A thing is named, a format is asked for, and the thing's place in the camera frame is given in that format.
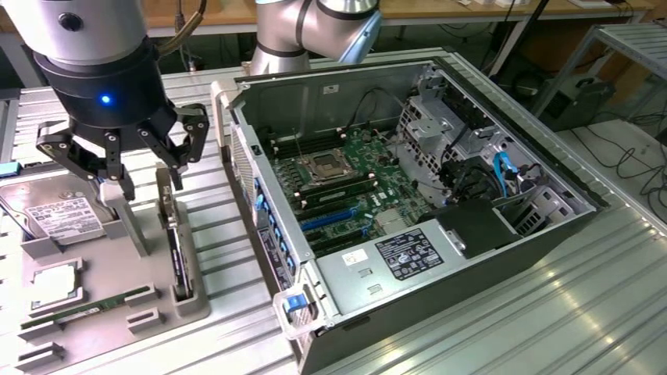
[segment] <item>wooden table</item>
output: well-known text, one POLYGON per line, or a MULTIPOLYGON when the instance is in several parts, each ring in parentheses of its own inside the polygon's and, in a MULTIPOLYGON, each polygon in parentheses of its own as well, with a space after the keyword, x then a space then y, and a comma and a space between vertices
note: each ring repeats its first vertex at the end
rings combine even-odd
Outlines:
MULTIPOLYGON (((495 73, 507 58, 508 51, 516 43, 517 35, 525 27, 539 0, 532 0, 529 5, 512 9, 507 18, 517 24, 509 35, 504 49, 495 62, 495 73)), ((635 10, 632 22, 637 22, 645 12, 653 9, 647 0, 628 0, 635 10)), ((182 10, 190 14, 196 9, 198 0, 182 0, 182 10)), ((144 0, 145 22, 150 37, 168 37, 173 35, 173 10, 176 0, 144 0)), ((497 5, 480 5, 472 2, 463 6, 455 0, 383 0, 380 3, 384 26, 409 26, 439 23, 487 23, 503 21, 507 9, 497 5)), ((605 9, 581 9, 568 0, 549 0, 540 20, 565 20, 608 18, 617 16, 615 7, 605 9)), ((208 2, 206 15, 194 34, 236 34, 256 32, 256 11, 253 0, 213 0, 208 2)), ((41 86, 38 75, 32 70, 32 65, 20 53, 20 39, 13 35, 16 28, 0 8, 0 47, 12 62, 21 81, 26 87, 41 86)))

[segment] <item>blue component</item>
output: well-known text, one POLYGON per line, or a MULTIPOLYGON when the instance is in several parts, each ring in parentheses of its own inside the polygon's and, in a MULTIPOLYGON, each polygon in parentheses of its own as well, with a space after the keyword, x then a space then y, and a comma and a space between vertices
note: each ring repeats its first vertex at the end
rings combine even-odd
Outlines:
POLYGON ((500 187, 503 188, 504 198, 507 198, 507 186, 504 183, 504 173, 503 173, 505 170, 511 170, 513 173, 519 173, 519 169, 513 166, 512 162, 509 161, 509 156, 504 151, 500 151, 493 156, 493 172, 496 174, 497 181, 500 182, 500 187))
POLYGON ((300 309, 305 309, 308 306, 308 300, 305 299, 304 293, 300 295, 293 295, 282 302, 284 312, 290 313, 300 309))
POLYGON ((339 221, 348 220, 353 215, 356 215, 357 208, 359 205, 344 211, 335 212, 329 216, 324 216, 320 219, 308 221, 307 223, 301 224, 301 230, 307 231, 311 229, 317 229, 319 227, 324 227, 328 224, 333 224, 337 223, 339 221))
POLYGON ((260 210, 262 204, 264 204, 264 194, 260 194, 257 195, 257 199, 254 200, 254 209, 260 210))
POLYGON ((0 178, 13 177, 21 171, 21 164, 18 162, 4 162, 0 164, 0 178))
POLYGON ((340 56, 337 60, 339 63, 359 64, 361 62, 373 46, 381 23, 383 16, 379 11, 375 11, 373 15, 365 21, 360 32, 356 34, 355 41, 349 44, 349 47, 340 56))
POLYGON ((100 95, 100 103, 101 105, 112 105, 113 104, 113 98, 109 94, 101 94, 100 95))

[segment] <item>metal workbench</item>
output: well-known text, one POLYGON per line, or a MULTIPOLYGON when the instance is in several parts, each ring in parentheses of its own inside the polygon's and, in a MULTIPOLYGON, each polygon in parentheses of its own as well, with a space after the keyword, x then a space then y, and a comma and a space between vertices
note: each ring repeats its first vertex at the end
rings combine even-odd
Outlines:
MULTIPOLYGON (((656 23, 595 25, 583 37, 549 87, 540 93, 531 110, 535 116, 544 112, 560 85, 572 74, 596 41, 604 43, 607 47, 633 60, 657 77, 667 80, 667 27, 656 23)), ((604 61, 605 59, 600 59, 600 62, 591 66, 588 72, 596 73, 604 61)))
MULTIPOLYGON (((665 373, 667 372, 667 233, 664 224, 621 191, 611 192, 603 176, 552 136, 509 97, 457 56, 437 50, 407 52, 404 58, 437 53, 551 150, 612 207, 591 226, 524 273, 395 334, 321 373, 665 373)), ((381 61, 388 55, 369 58, 381 61)), ((240 70, 166 76, 177 105, 208 101, 208 84, 240 70)), ((36 159, 36 124, 62 118, 48 88, 22 92, 13 158, 36 159)), ((138 209, 154 199, 152 154, 134 152, 126 166, 136 182, 138 209)), ((296 359, 280 335, 269 294, 245 238, 213 136, 204 158, 182 179, 188 217, 201 262, 212 315, 166 334, 81 362, 69 373, 294 373, 296 359)), ((12 340, 12 273, 18 247, 2 223, 0 249, 0 347, 12 340)), ((0 373, 12 373, 0 358, 0 373)))

